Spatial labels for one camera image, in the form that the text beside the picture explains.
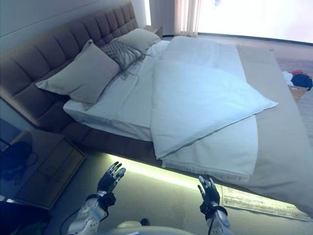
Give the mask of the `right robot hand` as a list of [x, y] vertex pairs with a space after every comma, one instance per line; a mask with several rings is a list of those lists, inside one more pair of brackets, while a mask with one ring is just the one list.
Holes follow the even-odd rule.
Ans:
[[198, 189], [203, 198], [203, 201], [208, 205], [219, 206], [220, 195], [217, 191], [213, 179], [207, 175], [200, 175], [198, 179], [200, 182], [200, 185], [198, 185]]

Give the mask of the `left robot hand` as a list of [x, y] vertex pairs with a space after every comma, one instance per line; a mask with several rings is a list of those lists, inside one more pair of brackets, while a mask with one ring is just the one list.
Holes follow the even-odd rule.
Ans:
[[126, 169], [122, 167], [122, 163], [113, 163], [99, 180], [97, 193], [104, 195], [105, 193], [112, 192], [125, 172]]

